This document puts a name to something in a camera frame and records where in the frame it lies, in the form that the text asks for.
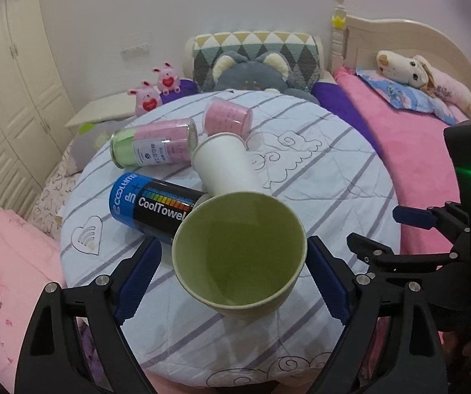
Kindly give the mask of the green plastic cup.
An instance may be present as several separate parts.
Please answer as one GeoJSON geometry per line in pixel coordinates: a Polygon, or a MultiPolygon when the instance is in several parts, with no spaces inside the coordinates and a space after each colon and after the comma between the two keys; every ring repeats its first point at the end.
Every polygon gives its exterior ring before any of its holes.
{"type": "Polygon", "coordinates": [[[308,242],[293,210],[264,193],[213,197],[179,226],[171,245],[178,282],[225,317],[276,311],[302,272],[308,242]]]}

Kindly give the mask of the white paper cup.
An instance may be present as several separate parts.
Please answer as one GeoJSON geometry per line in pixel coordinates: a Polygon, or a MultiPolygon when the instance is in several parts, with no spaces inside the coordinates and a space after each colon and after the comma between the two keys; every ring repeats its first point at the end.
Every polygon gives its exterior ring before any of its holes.
{"type": "Polygon", "coordinates": [[[213,197],[241,191],[263,193],[243,139],[234,133],[217,133],[199,144],[192,167],[213,197]]]}

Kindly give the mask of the pink bed blanket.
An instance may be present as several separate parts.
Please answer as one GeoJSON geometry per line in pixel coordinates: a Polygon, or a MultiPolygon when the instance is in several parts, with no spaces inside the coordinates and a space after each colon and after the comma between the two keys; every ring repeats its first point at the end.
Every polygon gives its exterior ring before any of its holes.
{"type": "Polygon", "coordinates": [[[401,206],[425,209],[460,201],[445,123],[434,115],[394,109],[349,68],[338,69],[334,79],[381,146],[401,206]]]}

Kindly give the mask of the pink floral quilt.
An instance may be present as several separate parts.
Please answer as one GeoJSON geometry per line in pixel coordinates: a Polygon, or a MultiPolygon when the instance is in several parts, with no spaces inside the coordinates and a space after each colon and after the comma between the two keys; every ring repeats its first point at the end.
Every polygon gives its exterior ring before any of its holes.
{"type": "Polygon", "coordinates": [[[65,286],[60,244],[0,209],[0,383],[10,393],[27,326],[50,282],[65,286]]]}

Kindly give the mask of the blue cartoon pillow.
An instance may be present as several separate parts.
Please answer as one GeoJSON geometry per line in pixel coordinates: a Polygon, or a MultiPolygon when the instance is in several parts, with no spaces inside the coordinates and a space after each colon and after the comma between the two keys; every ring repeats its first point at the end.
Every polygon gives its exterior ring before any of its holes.
{"type": "Polygon", "coordinates": [[[382,76],[372,69],[356,69],[356,75],[380,94],[394,109],[405,109],[434,115],[448,125],[466,121],[468,118],[456,105],[446,103],[409,85],[382,76]]]}

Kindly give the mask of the heart print pillow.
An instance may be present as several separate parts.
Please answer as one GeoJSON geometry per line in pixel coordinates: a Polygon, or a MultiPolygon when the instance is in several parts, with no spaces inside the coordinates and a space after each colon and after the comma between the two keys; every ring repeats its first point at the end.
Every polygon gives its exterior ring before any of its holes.
{"type": "Polygon", "coordinates": [[[27,218],[30,224],[57,242],[61,237],[64,205],[79,178],[79,173],[74,173],[76,167],[71,155],[72,145],[71,142],[64,151],[60,163],[47,179],[27,218]]]}

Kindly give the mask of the cream dog plush toy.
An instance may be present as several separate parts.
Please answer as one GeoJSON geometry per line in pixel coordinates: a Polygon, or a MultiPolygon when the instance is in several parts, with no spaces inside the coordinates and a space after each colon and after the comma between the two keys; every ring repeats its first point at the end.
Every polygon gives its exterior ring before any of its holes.
{"type": "Polygon", "coordinates": [[[413,58],[392,51],[376,54],[379,72],[386,78],[421,90],[460,109],[471,118],[471,91],[458,80],[436,69],[423,56],[413,58]]]}

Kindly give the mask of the blue black CoolTowel can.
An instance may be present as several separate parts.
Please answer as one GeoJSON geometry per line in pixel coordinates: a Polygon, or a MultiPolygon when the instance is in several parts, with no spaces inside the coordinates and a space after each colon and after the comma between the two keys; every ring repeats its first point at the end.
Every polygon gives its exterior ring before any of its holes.
{"type": "Polygon", "coordinates": [[[111,216],[170,245],[185,218],[211,196],[203,191],[124,173],[109,194],[111,216]]]}

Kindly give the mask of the purple cushion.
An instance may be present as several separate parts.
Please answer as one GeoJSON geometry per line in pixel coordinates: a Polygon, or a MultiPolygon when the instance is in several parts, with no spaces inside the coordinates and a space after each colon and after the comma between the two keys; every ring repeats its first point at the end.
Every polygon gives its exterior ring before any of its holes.
{"type": "Polygon", "coordinates": [[[381,146],[374,138],[367,122],[338,84],[317,82],[314,84],[311,93],[323,108],[351,125],[371,144],[379,156],[382,155],[381,146]]]}

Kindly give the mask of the cream wooden bed headboard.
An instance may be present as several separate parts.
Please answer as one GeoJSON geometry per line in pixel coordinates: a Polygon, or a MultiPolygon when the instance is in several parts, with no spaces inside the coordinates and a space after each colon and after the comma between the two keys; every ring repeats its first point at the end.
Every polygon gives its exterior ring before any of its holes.
{"type": "Polygon", "coordinates": [[[375,55],[390,50],[410,57],[423,55],[432,65],[471,91],[471,63],[445,34],[419,21],[368,20],[347,13],[345,0],[333,0],[332,45],[327,70],[345,66],[375,69],[375,55]]]}

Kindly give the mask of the grey flower print pillow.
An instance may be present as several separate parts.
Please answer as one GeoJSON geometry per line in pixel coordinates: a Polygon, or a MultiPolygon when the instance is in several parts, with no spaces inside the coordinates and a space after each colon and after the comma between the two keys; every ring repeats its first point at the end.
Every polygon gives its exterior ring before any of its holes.
{"type": "Polygon", "coordinates": [[[66,163],[66,174],[74,175],[82,172],[112,135],[123,129],[126,124],[129,124],[128,119],[83,124],[71,145],[66,163]]]}

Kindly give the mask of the small pink towel jar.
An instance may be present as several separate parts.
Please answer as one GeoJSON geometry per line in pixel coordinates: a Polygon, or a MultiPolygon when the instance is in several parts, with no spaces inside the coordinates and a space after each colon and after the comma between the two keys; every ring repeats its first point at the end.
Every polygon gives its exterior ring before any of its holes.
{"type": "Polygon", "coordinates": [[[203,130],[212,136],[217,133],[234,133],[242,139],[250,134],[253,110],[230,100],[211,98],[205,107],[203,130]]]}

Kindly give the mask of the diamond pattern pillow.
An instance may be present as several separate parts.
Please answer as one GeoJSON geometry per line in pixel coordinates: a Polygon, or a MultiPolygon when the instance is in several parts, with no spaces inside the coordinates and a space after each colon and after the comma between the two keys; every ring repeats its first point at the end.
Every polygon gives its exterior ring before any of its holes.
{"type": "Polygon", "coordinates": [[[323,46],[317,36],[284,31],[236,31],[202,34],[188,40],[191,75],[201,92],[213,90],[213,66],[221,54],[236,52],[248,60],[262,54],[283,55],[292,71],[293,86],[305,92],[321,79],[323,46]]]}

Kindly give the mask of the pink green towel jar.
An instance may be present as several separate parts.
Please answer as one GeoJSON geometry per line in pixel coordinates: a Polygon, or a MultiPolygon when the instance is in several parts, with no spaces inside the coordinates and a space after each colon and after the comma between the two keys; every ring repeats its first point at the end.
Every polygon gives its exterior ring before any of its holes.
{"type": "Polygon", "coordinates": [[[163,120],[119,130],[110,139],[110,156],[119,168],[184,164],[197,145],[192,118],[163,120]]]}

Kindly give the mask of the grey bear plush pillow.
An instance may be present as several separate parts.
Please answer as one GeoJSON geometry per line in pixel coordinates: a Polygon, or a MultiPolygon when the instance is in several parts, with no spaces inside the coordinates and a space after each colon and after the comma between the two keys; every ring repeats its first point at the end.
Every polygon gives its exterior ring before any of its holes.
{"type": "Polygon", "coordinates": [[[282,54],[268,52],[248,60],[236,52],[221,54],[212,69],[213,90],[263,91],[318,104],[311,93],[295,88],[292,70],[282,54]]]}

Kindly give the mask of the cream wardrobe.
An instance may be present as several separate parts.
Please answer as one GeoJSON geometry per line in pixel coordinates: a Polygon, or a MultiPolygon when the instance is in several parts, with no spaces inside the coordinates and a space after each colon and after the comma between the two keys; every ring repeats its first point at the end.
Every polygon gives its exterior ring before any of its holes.
{"type": "Polygon", "coordinates": [[[73,139],[39,0],[0,0],[0,208],[27,217],[73,139]]]}

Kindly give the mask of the pink bunny plush front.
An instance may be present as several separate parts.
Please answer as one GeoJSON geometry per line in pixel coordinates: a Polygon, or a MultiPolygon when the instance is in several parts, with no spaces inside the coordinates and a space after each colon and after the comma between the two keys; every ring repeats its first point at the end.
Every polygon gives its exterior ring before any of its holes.
{"type": "Polygon", "coordinates": [[[136,99],[135,116],[138,118],[163,105],[160,94],[148,81],[143,81],[138,88],[129,89],[127,94],[136,99]]]}

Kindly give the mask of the pink bunny plush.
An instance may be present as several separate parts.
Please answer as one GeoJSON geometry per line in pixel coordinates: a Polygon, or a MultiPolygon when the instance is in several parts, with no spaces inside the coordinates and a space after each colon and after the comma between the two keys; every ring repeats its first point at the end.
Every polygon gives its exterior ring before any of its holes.
{"type": "Polygon", "coordinates": [[[135,116],[138,118],[163,105],[160,94],[148,81],[143,81],[138,88],[129,89],[127,94],[136,99],[135,116]]]}
{"type": "Polygon", "coordinates": [[[163,95],[180,92],[180,76],[168,61],[161,68],[153,68],[152,71],[158,75],[157,88],[163,95]]]}

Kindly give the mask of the pink bunny plush rear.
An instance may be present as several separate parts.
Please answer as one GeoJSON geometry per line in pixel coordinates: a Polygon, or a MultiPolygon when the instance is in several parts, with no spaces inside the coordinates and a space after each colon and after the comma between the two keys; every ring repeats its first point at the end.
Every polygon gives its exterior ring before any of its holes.
{"type": "Polygon", "coordinates": [[[168,61],[161,68],[153,68],[152,71],[158,75],[157,88],[163,95],[180,92],[180,76],[168,61]]]}

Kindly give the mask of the white wall socket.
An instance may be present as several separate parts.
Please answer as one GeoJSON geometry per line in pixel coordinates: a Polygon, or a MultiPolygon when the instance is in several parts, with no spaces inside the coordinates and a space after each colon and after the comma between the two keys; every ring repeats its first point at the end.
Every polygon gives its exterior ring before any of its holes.
{"type": "Polygon", "coordinates": [[[134,45],[121,50],[120,55],[123,60],[133,60],[138,57],[143,57],[149,54],[149,45],[144,43],[141,45],[134,45]]]}

